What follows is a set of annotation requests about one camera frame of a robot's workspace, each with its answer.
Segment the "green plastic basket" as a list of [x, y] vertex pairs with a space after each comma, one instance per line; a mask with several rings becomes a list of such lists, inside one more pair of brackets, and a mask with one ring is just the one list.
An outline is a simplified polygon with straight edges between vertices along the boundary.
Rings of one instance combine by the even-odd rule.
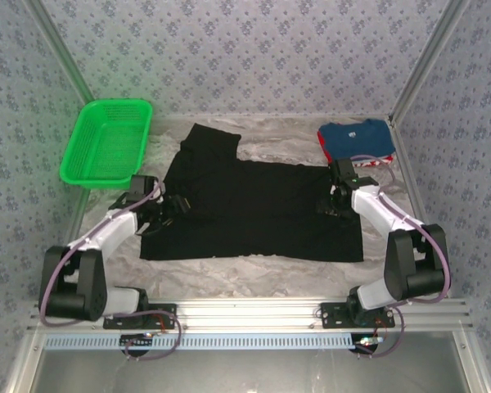
[[153, 117], [142, 99], [102, 99], [79, 112], [60, 178], [87, 189], [125, 190], [142, 167]]

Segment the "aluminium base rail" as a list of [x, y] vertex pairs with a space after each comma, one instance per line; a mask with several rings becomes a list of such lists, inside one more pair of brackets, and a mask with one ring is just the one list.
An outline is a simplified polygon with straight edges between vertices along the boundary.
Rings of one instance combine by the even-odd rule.
[[[320, 304], [341, 298], [214, 298], [174, 300], [177, 318], [187, 333], [318, 332]], [[414, 302], [400, 307], [406, 332], [472, 331], [468, 304], [445, 299], [436, 304]]]

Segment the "small controller board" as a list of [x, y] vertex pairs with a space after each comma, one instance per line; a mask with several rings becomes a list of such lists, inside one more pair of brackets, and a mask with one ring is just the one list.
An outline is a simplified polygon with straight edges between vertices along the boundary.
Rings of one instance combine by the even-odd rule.
[[363, 334], [353, 334], [352, 339], [353, 352], [363, 355], [372, 355], [377, 350], [378, 345], [384, 342], [383, 337]]
[[123, 334], [119, 338], [119, 346], [151, 346], [153, 342], [152, 336], [143, 333], [138, 334]]

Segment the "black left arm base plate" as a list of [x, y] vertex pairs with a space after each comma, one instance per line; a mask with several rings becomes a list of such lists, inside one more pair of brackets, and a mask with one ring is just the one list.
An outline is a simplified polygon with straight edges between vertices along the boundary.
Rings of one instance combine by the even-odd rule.
[[102, 327], [107, 330], [173, 330], [177, 327], [176, 316], [176, 304], [150, 304], [146, 310], [104, 318]]

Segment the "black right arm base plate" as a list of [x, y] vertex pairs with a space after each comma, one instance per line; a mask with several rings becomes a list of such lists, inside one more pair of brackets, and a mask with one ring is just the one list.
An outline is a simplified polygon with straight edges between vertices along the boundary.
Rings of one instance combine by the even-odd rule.
[[320, 304], [320, 318], [325, 329], [394, 328], [394, 313], [384, 307], [365, 310], [347, 302]]

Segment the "aluminium frame post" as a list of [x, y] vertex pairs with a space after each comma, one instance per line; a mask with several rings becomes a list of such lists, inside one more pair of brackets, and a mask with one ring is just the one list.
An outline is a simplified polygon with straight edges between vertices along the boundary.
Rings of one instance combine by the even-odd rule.
[[407, 114], [470, 2], [471, 0], [448, 0], [447, 6], [422, 50], [393, 110], [390, 112], [391, 124], [399, 124]]
[[83, 105], [95, 100], [77, 62], [41, 0], [22, 0]]

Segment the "grey metal panel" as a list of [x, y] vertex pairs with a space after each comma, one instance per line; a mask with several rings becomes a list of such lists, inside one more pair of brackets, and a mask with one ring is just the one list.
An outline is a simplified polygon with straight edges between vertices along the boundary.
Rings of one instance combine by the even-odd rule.
[[144, 362], [36, 334], [22, 343], [4, 393], [491, 393], [491, 377], [465, 332], [409, 332], [380, 359], [193, 346]]

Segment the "black t-shirt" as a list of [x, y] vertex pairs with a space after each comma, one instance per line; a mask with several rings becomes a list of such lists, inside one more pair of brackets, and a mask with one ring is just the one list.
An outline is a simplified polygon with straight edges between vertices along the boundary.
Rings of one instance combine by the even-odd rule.
[[144, 260], [277, 255], [319, 262], [363, 261], [359, 217], [321, 215], [330, 198], [325, 166], [241, 160], [241, 135], [195, 124], [164, 179], [191, 209], [142, 237]]

